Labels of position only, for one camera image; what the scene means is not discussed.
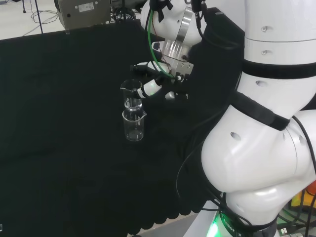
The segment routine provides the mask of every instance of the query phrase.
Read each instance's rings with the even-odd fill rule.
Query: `glass beaker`
[[[129,141],[139,141],[144,137],[144,122],[147,114],[143,110],[124,110],[122,113],[125,137]]]
[[[129,111],[142,109],[142,99],[137,96],[137,89],[142,88],[142,83],[136,79],[129,79],[120,86],[123,91],[124,106]]]

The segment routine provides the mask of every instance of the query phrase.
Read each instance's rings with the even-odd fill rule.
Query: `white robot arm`
[[[166,41],[176,41],[187,7],[184,0],[171,3],[175,7],[163,10],[164,20],[153,19],[156,33]],[[149,1],[142,11],[143,27],[148,11]],[[316,179],[307,139],[292,119],[295,115],[302,122],[316,148],[316,111],[300,112],[316,94],[316,1],[245,0],[244,12],[244,24],[233,19],[245,29],[236,98],[253,109],[242,102],[230,105],[205,140],[201,159],[208,180],[227,193],[229,209],[253,226],[265,226]],[[195,18],[191,21],[182,42],[187,46],[201,41]],[[257,109],[263,113],[255,115]],[[268,113],[276,120],[268,122]]]

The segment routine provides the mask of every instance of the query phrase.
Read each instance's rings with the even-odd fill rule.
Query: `black cord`
[[[180,166],[180,169],[178,171],[178,174],[177,174],[177,178],[176,178],[176,191],[177,191],[177,195],[179,198],[181,198],[180,196],[180,193],[179,193],[179,190],[178,190],[178,179],[179,179],[179,174],[184,166],[184,164],[188,161],[188,159],[194,154],[194,152],[204,143],[205,140],[201,141],[195,148],[193,148],[193,150],[190,152],[190,154],[186,157],[186,159],[184,160],[184,162],[182,163],[182,165]],[[214,199],[213,200],[210,200],[212,201],[215,205],[217,205],[219,208],[223,209],[226,211],[227,215],[229,215],[228,213],[230,213],[231,215],[235,216],[236,218],[240,218],[242,220],[244,220],[247,224],[249,224],[250,226],[252,226],[252,224],[247,220],[245,219],[244,217],[234,213],[233,211],[231,211],[227,205],[223,202],[222,199],[218,198],[212,191],[209,191],[209,194],[212,196],[212,198]],[[214,210],[218,210],[218,209],[206,209],[206,208],[202,208],[202,210],[205,210],[205,211],[214,211]]]
[[[184,162],[182,163],[182,165],[180,166],[180,169],[178,171],[177,174],[177,178],[176,178],[176,191],[177,191],[177,195],[179,198],[181,198],[180,193],[179,193],[179,189],[178,189],[178,179],[179,179],[179,174],[182,170],[182,167],[185,165],[185,163],[189,160],[189,158],[194,154],[195,151],[197,151],[197,149],[204,143],[204,140],[202,142],[200,142],[192,151],[191,153],[187,156],[187,158],[184,160]],[[208,208],[202,208],[201,210],[203,211],[218,211],[219,209],[208,209]]]
[[[313,161],[313,166],[314,166],[314,171],[316,173],[316,160],[315,160],[315,154],[314,154],[314,150],[313,150],[313,146],[312,146],[311,140],[310,140],[310,138],[309,138],[304,126],[299,121],[299,119],[297,117],[295,117],[295,116],[293,116],[293,119],[300,126],[300,128],[301,128],[301,130],[302,130],[302,132],[303,132],[303,134],[305,136],[305,139],[307,141],[307,145],[308,145],[308,147],[310,149],[310,153],[311,153],[311,157],[312,157],[312,161]],[[305,230],[305,237],[308,237],[308,232],[309,232],[309,228],[310,228],[310,223],[311,223],[311,218],[312,218],[312,211],[313,211],[313,207],[314,207],[314,204],[315,204],[315,200],[316,200],[316,195],[314,195],[314,197],[313,197],[313,200],[312,200],[309,212],[308,212],[307,224],[306,224],[306,230]]]
[[[314,150],[313,150],[313,146],[312,146],[312,143],[311,143],[311,140],[310,140],[310,137],[308,136],[304,126],[302,125],[302,123],[298,120],[297,117],[293,116],[293,119],[297,122],[297,124],[300,126],[304,136],[305,136],[305,139],[307,141],[307,145],[308,145],[308,148],[310,149],[310,153],[311,153],[311,157],[312,157],[312,161],[313,161],[313,166],[314,166],[314,171],[315,171],[315,174],[316,174],[316,160],[315,160],[315,154],[314,154]]]
[[[302,190],[302,196],[301,196],[301,202],[300,202],[300,208],[299,208],[299,211],[297,213],[296,216],[294,216],[292,213],[289,213],[287,212],[287,214],[291,217],[294,218],[294,220],[292,221],[289,221],[289,220],[286,220],[284,217],[282,217],[281,215],[278,215],[278,217],[280,219],[282,219],[283,221],[287,222],[285,224],[280,224],[277,226],[277,228],[280,230],[280,229],[283,229],[283,228],[286,228],[288,226],[292,226],[293,224],[296,223],[296,221],[301,221],[302,223],[306,223],[305,221],[301,220],[300,219],[300,216],[301,216],[301,213],[302,213],[302,210],[303,210],[303,204],[304,204],[304,196],[305,196],[305,189]]]
[[[208,38],[206,38],[204,35],[203,35],[203,33],[202,33],[202,30],[201,30],[201,17],[200,17],[200,15],[199,15],[199,13],[196,13],[196,22],[197,22],[197,30],[198,30],[198,33],[199,33],[199,35],[202,37],[202,39],[204,40],[204,41],[206,41],[207,43],[209,43],[210,45],[212,45],[212,46],[215,46],[215,47],[218,47],[218,48],[222,48],[222,49],[225,49],[225,50],[233,50],[233,49],[237,49],[237,48],[239,48],[240,46],[238,45],[238,44],[236,44],[236,43],[234,43],[234,44],[236,44],[235,46],[223,46],[223,45],[220,45],[220,44],[217,44],[217,43],[214,43],[214,42],[212,42],[212,41],[210,41]]]

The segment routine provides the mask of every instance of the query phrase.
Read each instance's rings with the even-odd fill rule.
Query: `screw hole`
[[[268,83],[266,83],[266,82],[263,81],[263,80],[258,80],[258,81],[256,81],[256,84],[257,84],[257,86],[261,86],[261,87],[268,86]]]
[[[235,140],[241,141],[241,137],[240,137],[237,133],[231,132],[231,136],[232,136],[232,138],[234,138]]]

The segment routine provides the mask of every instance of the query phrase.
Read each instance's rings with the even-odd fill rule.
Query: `table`
[[[213,28],[242,42],[216,11]],[[199,154],[180,176],[179,201],[178,144],[225,106],[242,54],[194,46],[189,102],[144,102],[145,138],[129,143],[119,86],[134,77],[130,65],[150,60],[138,21],[0,41],[3,236],[125,237],[199,212]]]

